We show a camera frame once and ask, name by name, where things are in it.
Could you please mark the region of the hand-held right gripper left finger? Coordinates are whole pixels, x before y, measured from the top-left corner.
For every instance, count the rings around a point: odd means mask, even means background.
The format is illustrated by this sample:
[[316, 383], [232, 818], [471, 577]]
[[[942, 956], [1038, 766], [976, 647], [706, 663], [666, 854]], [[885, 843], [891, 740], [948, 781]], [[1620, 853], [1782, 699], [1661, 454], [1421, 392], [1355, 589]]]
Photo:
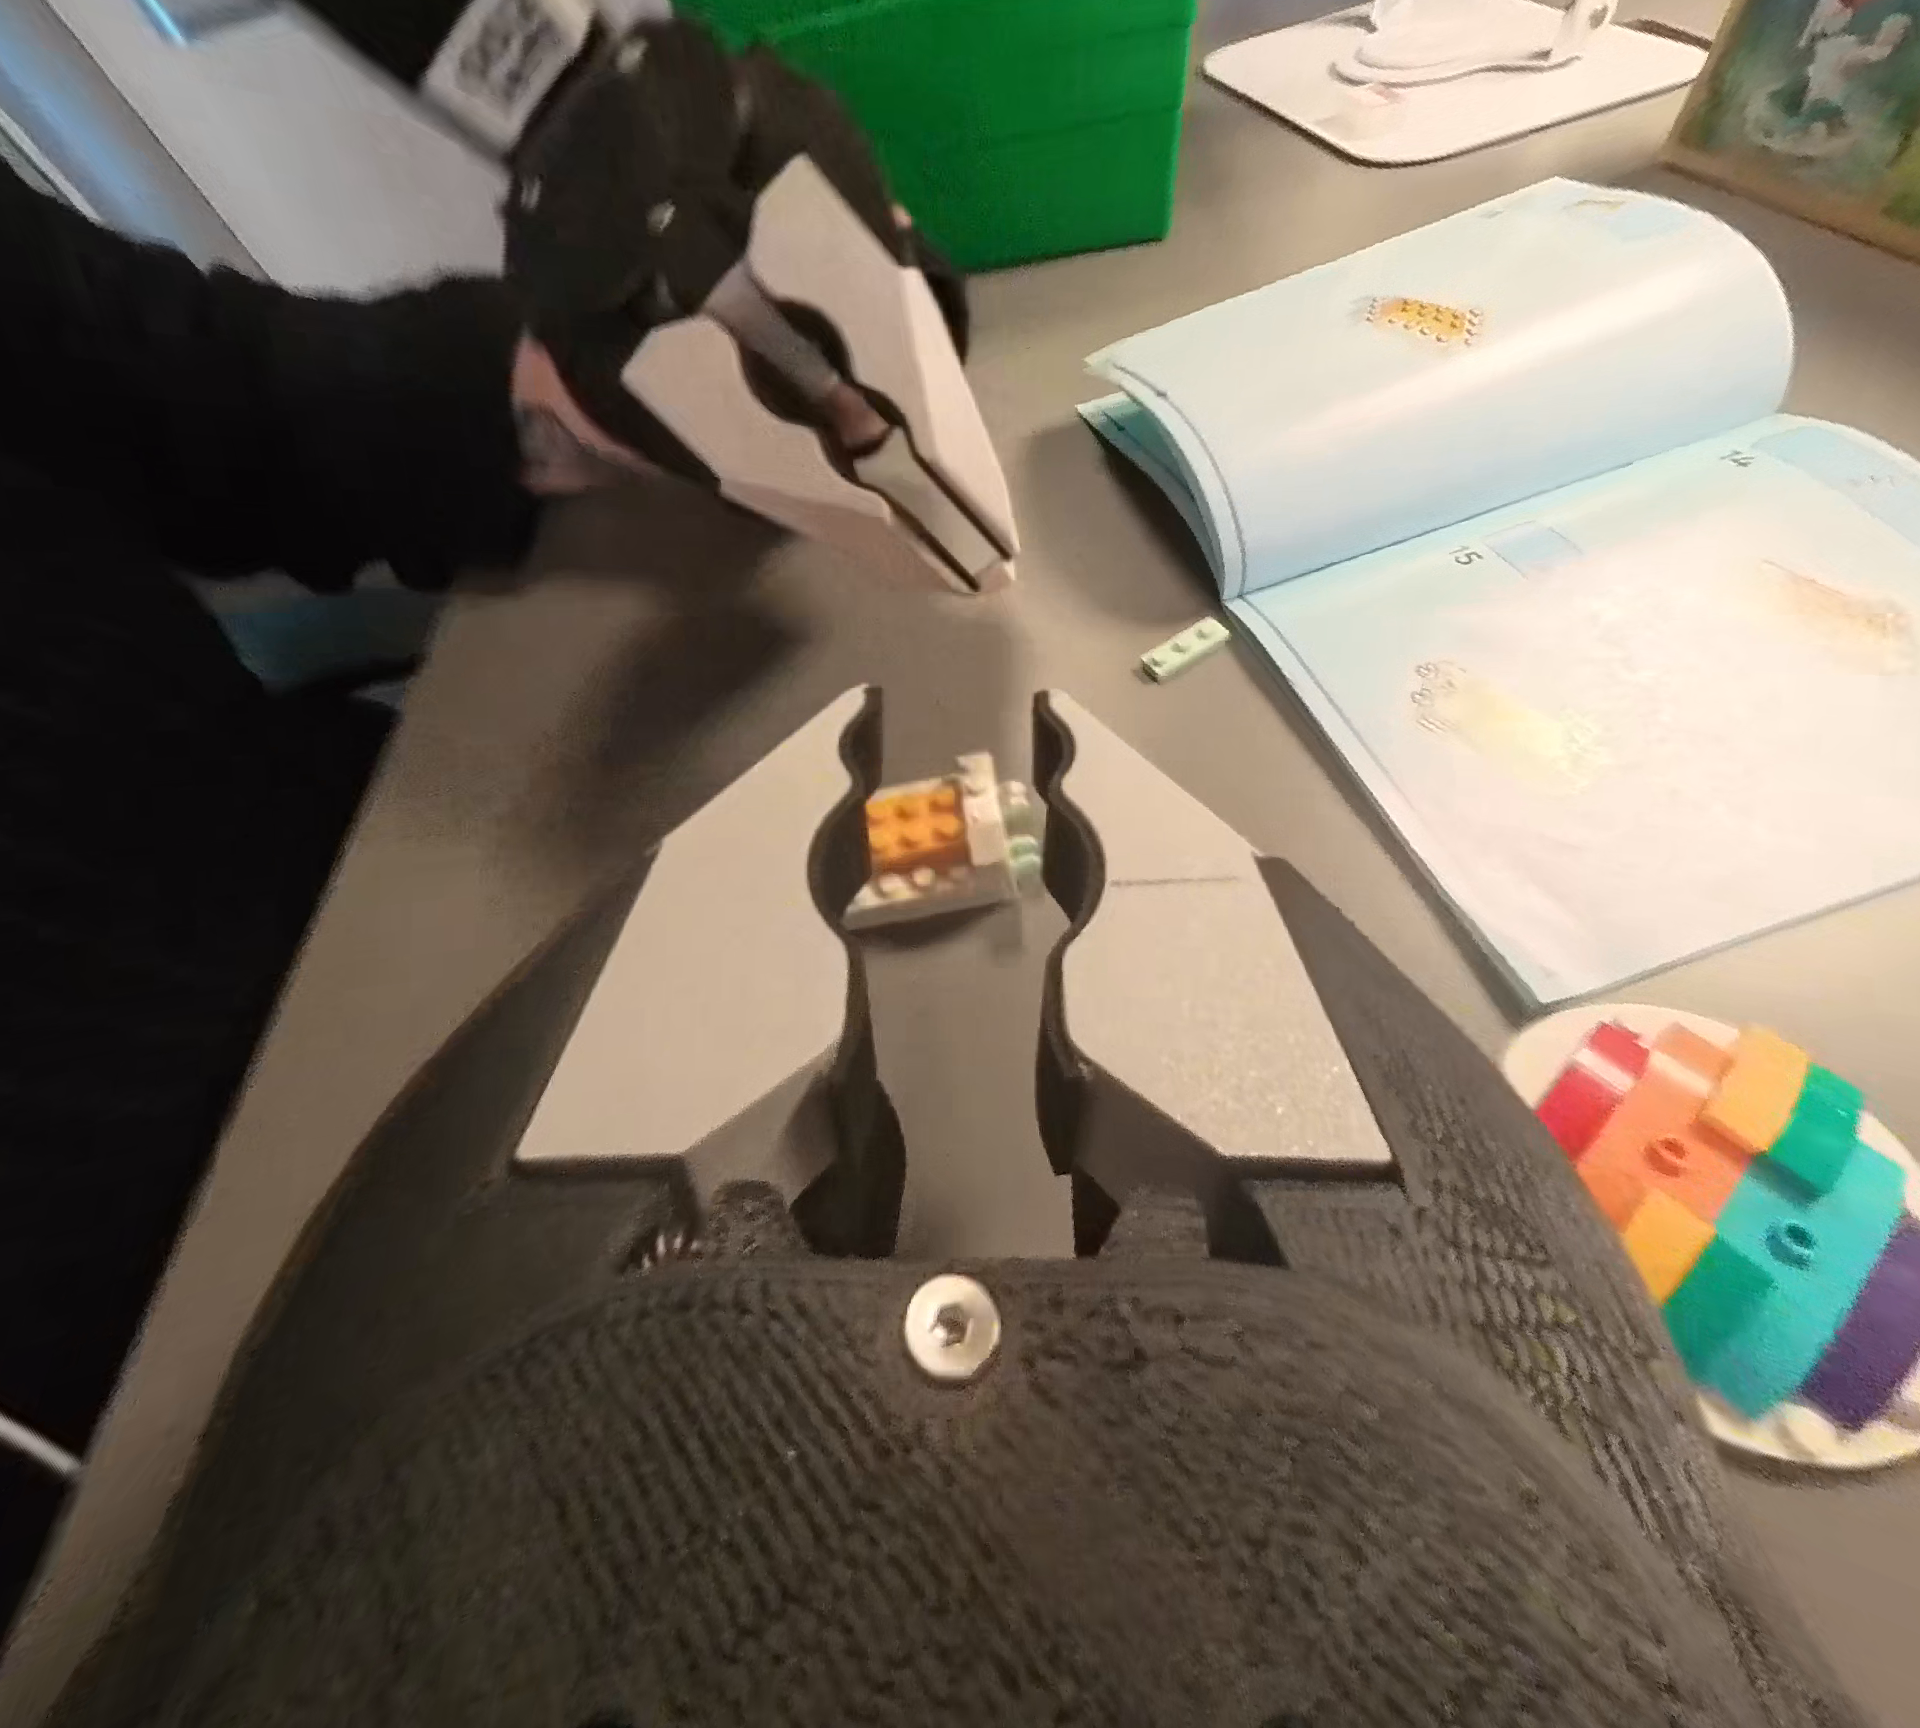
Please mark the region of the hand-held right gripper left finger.
[[859, 684], [666, 834], [514, 1147], [654, 1175], [690, 1222], [774, 1189], [829, 1257], [900, 1238], [904, 1140], [843, 913], [867, 877], [882, 695]]

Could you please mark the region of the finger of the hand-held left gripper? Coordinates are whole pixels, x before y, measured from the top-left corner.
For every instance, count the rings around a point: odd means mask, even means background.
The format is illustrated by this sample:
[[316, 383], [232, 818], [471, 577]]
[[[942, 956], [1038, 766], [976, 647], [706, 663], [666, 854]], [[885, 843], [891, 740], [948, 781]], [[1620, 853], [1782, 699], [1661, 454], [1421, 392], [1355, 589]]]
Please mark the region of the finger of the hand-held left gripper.
[[793, 158], [759, 198], [747, 270], [774, 307], [829, 323], [846, 354], [840, 384], [886, 425], [857, 445], [853, 421], [829, 421], [810, 458], [777, 448], [770, 473], [748, 477], [747, 501], [891, 578], [1008, 589], [1021, 561], [1012, 495], [925, 273], [810, 157]]
[[900, 513], [835, 467], [823, 436], [755, 392], [737, 341], [696, 315], [646, 335], [620, 386], [717, 482], [721, 497], [907, 589], [972, 594], [974, 582]]

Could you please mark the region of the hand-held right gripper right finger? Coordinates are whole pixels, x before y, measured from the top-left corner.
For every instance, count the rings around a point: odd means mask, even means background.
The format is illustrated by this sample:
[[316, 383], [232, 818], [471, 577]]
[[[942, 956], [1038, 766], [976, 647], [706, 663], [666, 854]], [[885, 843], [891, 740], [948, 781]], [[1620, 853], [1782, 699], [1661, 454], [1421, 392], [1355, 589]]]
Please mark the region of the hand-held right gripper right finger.
[[1046, 960], [1037, 1119], [1072, 1253], [1170, 1194], [1203, 1245], [1274, 1263], [1266, 1185], [1393, 1189], [1394, 1153], [1265, 857], [1068, 693], [1034, 697]]

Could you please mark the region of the small orange white lego assembly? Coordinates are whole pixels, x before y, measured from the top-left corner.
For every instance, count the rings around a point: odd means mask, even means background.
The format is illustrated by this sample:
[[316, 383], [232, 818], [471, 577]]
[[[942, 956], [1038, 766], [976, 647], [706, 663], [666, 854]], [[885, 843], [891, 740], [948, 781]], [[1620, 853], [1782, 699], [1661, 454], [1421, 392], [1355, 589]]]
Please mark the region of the small orange white lego assembly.
[[850, 932], [1012, 907], [1045, 882], [1038, 804], [986, 751], [959, 754], [940, 776], [878, 789], [864, 833], [869, 877], [840, 915]]

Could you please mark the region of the person's left forearm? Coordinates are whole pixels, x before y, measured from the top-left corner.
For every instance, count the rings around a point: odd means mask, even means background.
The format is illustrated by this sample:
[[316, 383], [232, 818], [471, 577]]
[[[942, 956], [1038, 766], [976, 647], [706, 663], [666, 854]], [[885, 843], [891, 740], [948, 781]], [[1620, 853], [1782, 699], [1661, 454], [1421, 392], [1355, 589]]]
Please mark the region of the person's left forearm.
[[211, 580], [439, 593], [529, 552], [503, 283], [286, 291], [3, 183], [5, 536], [103, 523]]

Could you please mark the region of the round rainbow lego build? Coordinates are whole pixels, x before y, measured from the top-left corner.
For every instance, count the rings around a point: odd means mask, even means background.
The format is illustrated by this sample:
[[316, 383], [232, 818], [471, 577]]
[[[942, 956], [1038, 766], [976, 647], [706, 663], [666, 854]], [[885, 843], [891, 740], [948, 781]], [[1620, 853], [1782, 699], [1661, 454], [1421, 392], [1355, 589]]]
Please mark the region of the round rainbow lego build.
[[1771, 1028], [1645, 1003], [1533, 1023], [1503, 1075], [1716, 1443], [1799, 1473], [1916, 1465], [1916, 1157], [1857, 1084]]

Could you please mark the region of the person's left hand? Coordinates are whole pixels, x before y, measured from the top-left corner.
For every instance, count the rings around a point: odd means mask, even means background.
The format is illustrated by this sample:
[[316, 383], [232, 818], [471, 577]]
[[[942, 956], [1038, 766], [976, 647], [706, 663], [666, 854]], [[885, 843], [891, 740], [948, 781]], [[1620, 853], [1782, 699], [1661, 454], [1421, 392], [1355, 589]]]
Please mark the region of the person's left hand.
[[579, 499], [660, 477], [660, 469], [589, 418], [533, 335], [519, 339], [511, 402], [523, 487], [538, 501]]

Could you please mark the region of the green plastic bin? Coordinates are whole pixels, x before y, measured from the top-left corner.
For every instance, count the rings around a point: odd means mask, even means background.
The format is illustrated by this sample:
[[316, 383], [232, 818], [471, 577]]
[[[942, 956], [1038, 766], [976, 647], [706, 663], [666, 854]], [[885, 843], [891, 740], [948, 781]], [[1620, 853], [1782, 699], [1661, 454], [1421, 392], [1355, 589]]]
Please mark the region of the green plastic bin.
[[670, 0], [827, 85], [968, 275], [1161, 242], [1198, 0]]

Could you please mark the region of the person's black clothing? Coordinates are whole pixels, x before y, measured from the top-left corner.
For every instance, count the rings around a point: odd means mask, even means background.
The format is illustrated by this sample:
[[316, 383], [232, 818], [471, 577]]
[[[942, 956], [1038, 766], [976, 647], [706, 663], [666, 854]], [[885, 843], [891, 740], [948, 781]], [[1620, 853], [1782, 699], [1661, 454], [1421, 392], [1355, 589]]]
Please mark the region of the person's black clothing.
[[152, 549], [3, 508], [5, 1415], [83, 1449], [393, 732]]

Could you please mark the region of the light blue instruction booklet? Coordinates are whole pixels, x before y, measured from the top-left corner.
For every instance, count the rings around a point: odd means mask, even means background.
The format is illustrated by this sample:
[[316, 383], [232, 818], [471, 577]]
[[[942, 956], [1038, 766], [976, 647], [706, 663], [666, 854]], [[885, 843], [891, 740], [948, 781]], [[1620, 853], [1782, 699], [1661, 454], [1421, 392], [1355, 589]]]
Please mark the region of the light blue instruction booklet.
[[1560, 1004], [1916, 887], [1916, 458], [1795, 360], [1745, 235], [1548, 178], [1098, 348], [1078, 412]]

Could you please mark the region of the colourful picture box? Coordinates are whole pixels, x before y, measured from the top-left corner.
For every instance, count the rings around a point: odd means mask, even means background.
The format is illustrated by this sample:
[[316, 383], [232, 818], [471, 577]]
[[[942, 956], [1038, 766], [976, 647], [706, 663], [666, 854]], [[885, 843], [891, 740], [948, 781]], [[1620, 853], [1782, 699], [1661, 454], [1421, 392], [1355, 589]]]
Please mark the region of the colourful picture box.
[[1918, 259], [1918, 0], [1733, 0], [1670, 171]]

